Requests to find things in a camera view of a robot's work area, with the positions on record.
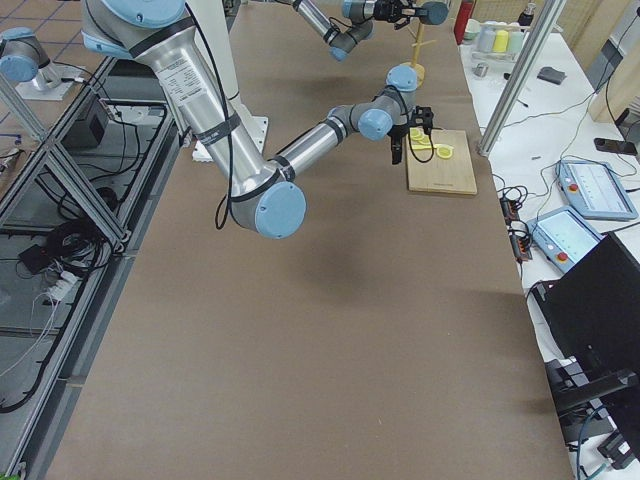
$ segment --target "white desk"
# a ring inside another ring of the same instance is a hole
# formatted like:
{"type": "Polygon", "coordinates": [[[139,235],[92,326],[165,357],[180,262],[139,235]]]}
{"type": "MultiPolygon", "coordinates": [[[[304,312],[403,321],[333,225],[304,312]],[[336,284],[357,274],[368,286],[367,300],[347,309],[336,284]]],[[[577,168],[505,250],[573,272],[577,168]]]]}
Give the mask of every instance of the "white desk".
{"type": "MultiPolygon", "coordinates": [[[[473,96],[478,123],[484,127],[489,122],[507,83],[503,74],[511,72],[513,64],[473,58],[472,47],[467,45],[460,47],[460,54],[469,90],[473,96]],[[489,64],[489,72],[482,79],[472,73],[472,68],[480,61],[489,64]]],[[[552,34],[519,97],[529,107],[517,103],[507,120],[507,124],[522,120],[529,115],[562,111],[585,100],[592,92],[593,88],[563,38],[560,34],[552,34]],[[539,80],[536,75],[543,66],[552,66],[556,70],[562,70],[566,73],[567,78],[561,85],[539,80]]],[[[577,126],[583,118],[588,104],[589,101],[586,101],[561,115],[547,115],[529,119],[524,123],[505,128],[489,157],[494,173],[501,176],[507,186],[525,185],[530,192],[544,193],[546,187],[540,176],[540,170],[560,159],[561,154],[576,135],[577,126]]],[[[628,162],[625,163],[616,155],[598,152],[593,145],[595,137],[622,138],[613,123],[595,123],[587,115],[582,121],[575,141],[564,155],[578,155],[592,160],[607,161],[616,172],[622,175],[635,173],[633,176],[621,179],[623,186],[627,189],[639,187],[640,174],[638,171],[640,171],[640,167],[638,167],[637,161],[626,155],[622,157],[628,162]]],[[[553,168],[545,170],[545,178],[548,184],[555,183],[553,168]]],[[[498,179],[496,179],[496,186],[497,188],[502,187],[502,183],[498,179]]],[[[640,206],[640,192],[631,193],[630,196],[636,207],[640,206]]],[[[525,221],[534,218],[541,207],[540,213],[542,214],[568,204],[557,185],[554,185],[550,198],[548,201],[546,200],[546,196],[529,197],[520,210],[521,218],[525,221]]],[[[626,224],[626,222],[592,221],[592,225],[600,232],[626,224]]],[[[640,258],[640,226],[620,232],[619,237],[636,258],[640,258]]],[[[533,261],[523,264],[522,286],[525,290],[528,290],[538,280],[552,280],[561,276],[560,271],[548,262],[540,251],[534,248],[533,255],[533,261]]],[[[555,345],[545,320],[533,299],[529,300],[529,311],[544,360],[562,358],[562,354],[555,345]]],[[[593,437],[583,445],[580,463],[589,473],[594,472],[603,462],[596,446],[605,438],[606,436],[593,437]]],[[[571,454],[571,460],[575,468],[575,455],[571,454]]],[[[622,471],[608,468],[598,478],[602,480],[638,479],[640,478],[640,463],[635,461],[622,471]]]]}

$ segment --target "tiled floor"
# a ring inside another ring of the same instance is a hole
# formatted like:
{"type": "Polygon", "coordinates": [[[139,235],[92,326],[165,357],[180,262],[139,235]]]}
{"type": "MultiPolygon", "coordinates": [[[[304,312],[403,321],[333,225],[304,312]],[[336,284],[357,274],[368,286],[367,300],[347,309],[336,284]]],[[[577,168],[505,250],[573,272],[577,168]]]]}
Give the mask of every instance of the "tiled floor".
{"type": "MultiPolygon", "coordinates": [[[[104,57],[84,48],[80,18],[78,1],[0,0],[0,33],[13,27],[29,27],[54,62],[95,70],[104,57]]],[[[4,131],[8,128],[8,117],[5,106],[0,104],[0,133],[10,133],[4,131]]],[[[6,141],[0,137],[0,147],[6,141]]]]}

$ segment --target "black monitor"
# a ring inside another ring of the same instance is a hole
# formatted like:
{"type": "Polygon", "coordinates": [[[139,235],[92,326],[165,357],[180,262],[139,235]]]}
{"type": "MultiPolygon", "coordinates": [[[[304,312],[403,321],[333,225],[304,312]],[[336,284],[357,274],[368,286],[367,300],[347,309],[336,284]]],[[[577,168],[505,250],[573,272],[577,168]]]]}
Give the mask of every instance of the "black monitor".
{"type": "MultiPolygon", "coordinates": [[[[640,375],[640,264],[615,234],[554,282],[543,313],[562,353],[576,357],[589,380],[622,369],[640,375]]],[[[640,458],[640,387],[601,400],[640,458]]]]}

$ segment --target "white cable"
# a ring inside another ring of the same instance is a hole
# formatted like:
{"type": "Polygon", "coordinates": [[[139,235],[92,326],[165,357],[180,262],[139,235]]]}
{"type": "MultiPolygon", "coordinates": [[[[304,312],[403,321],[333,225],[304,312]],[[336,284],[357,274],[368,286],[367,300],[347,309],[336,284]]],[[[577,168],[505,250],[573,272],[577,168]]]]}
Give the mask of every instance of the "white cable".
{"type": "Polygon", "coordinates": [[[41,293],[36,298],[33,299],[33,302],[31,303],[31,318],[33,318],[33,311],[35,310],[36,301],[38,300],[38,298],[42,297],[43,295],[49,297],[49,300],[51,301],[51,315],[49,315],[49,318],[47,319],[46,323],[44,324],[44,327],[42,328],[42,332],[40,333],[36,341],[33,343],[33,345],[27,348],[24,351],[24,353],[20,356],[20,358],[18,358],[18,360],[15,361],[13,365],[11,365],[9,368],[7,368],[2,373],[0,373],[0,378],[2,378],[11,370],[13,370],[18,365],[20,365],[20,363],[22,363],[22,361],[27,357],[27,355],[29,355],[35,348],[37,348],[42,343],[42,340],[49,334],[49,332],[53,330],[53,319],[55,317],[56,310],[58,309],[59,303],[55,303],[53,301],[53,298],[51,298],[51,295],[49,295],[48,293],[46,292],[41,293]]]}

